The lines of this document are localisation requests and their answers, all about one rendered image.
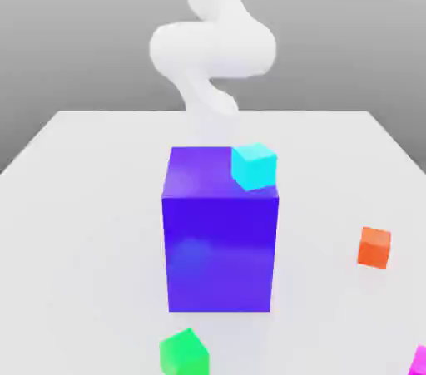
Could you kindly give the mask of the small cyan cube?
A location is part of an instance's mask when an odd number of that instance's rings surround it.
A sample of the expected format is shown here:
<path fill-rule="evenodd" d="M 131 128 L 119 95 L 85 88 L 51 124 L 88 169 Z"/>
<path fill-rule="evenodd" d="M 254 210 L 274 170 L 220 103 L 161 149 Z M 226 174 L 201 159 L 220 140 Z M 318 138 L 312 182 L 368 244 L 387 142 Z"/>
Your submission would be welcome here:
<path fill-rule="evenodd" d="M 277 155 L 261 143 L 231 148 L 231 176 L 246 191 L 274 186 Z"/>

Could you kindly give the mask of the small orange cube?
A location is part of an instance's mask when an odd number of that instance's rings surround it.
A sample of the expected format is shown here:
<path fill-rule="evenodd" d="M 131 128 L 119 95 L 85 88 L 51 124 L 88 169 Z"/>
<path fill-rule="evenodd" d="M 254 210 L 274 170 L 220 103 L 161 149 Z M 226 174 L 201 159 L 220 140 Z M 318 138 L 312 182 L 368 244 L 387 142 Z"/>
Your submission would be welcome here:
<path fill-rule="evenodd" d="M 385 269 L 389 261 L 390 245 L 390 232 L 363 227 L 357 262 L 370 267 Z"/>

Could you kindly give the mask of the small green cube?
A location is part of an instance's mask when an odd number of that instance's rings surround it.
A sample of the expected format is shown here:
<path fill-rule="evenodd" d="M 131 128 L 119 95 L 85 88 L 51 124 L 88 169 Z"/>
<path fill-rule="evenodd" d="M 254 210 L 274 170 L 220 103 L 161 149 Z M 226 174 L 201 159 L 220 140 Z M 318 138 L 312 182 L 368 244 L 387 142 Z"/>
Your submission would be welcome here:
<path fill-rule="evenodd" d="M 210 375 L 210 354 L 191 328 L 160 341 L 164 375 Z"/>

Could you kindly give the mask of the small magenta cube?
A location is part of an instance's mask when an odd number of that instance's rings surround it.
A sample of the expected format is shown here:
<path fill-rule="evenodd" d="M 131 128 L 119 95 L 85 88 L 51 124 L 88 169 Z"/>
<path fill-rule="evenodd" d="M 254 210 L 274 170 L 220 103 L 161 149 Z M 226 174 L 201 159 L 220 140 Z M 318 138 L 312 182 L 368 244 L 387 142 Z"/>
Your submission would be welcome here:
<path fill-rule="evenodd" d="M 426 375 L 426 346 L 417 346 L 408 375 Z"/>

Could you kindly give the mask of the large purple box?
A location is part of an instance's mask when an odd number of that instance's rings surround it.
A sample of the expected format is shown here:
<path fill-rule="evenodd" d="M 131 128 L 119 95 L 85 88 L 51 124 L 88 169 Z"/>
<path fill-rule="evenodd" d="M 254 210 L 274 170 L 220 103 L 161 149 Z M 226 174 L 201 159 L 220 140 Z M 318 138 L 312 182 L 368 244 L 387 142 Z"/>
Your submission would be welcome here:
<path fill-rule="evenodd" d="M 270 310 L 279 193 L 243 190 L 231 148 L 171 149 L 161 203 L 172 312 Z"/>

